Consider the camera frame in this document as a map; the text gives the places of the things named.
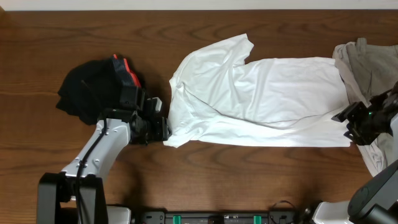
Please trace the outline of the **white t-shirt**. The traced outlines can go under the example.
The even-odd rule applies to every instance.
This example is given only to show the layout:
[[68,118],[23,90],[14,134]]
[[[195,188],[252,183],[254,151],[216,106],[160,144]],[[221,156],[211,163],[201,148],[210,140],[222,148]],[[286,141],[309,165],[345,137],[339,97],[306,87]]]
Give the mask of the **white t-shirt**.
[[332,58],[247,62],[253,44],[241,34],[187,55],[170,79],[171,137],[237,146],[348,147],[333,116],[348,105]]

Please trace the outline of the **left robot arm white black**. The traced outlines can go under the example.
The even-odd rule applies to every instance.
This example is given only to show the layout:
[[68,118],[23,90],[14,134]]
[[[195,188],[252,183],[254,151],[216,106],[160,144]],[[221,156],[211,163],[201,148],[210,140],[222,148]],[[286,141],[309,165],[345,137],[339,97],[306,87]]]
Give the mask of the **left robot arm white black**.
[[158,112],[106,109],[79,155],[59,173],[40,179],[37,223],[130,223],[127,207],[107,205],[104,183],[119,153],[129,144],[166,141],[172,131]]

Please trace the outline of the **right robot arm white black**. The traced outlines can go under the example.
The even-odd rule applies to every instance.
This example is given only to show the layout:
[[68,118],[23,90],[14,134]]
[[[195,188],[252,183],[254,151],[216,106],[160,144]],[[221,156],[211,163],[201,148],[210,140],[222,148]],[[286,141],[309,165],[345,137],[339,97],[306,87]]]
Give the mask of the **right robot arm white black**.
[[344,136],[359,146],[372,143],[381,133],[390,134],[394,162],[358,189],[349,202],[319,203],[310,223],[397,224],[393,208],[397,203],[397,91],[387,90],[370,103],[352,103],[332,120],[347,120]]

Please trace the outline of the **grey beige garment pile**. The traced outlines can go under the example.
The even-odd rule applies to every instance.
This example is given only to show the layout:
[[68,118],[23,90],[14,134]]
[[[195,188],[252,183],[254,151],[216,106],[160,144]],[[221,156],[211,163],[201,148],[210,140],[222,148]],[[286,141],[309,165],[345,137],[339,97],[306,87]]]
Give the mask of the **grey beige garment pile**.
[[[350,103],[370,99],[393,88],[397,82],[397,46],[370,45],[366,38],[337,45],[333,51],[335,67],[345,84]],[[358,147],[372,176],[397,159],[393,137],[382,133],[370,145]]]

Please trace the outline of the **black folded garment red trim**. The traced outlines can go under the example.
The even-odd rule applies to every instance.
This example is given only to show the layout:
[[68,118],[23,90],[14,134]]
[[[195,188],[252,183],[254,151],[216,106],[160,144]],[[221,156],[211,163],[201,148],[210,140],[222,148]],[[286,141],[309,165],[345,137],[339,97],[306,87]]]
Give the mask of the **black folded garment red trim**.
[[104,110],[121,108],[122,89],[133,86],[142,88],[142,83],[126,58],[114,54],[91,60],[66,75],[58,91],[56,108],[94,125]]

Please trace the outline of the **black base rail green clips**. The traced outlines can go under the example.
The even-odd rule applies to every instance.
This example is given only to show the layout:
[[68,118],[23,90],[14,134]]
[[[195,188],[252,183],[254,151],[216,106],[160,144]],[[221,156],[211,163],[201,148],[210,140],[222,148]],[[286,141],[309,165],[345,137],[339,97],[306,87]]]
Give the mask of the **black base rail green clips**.
[[125,224],[299,224],[311,223],[307,214],[294,208],[270,211],[170,212],[148,210],[133,212],[127,207],[108,205],[109,223]]

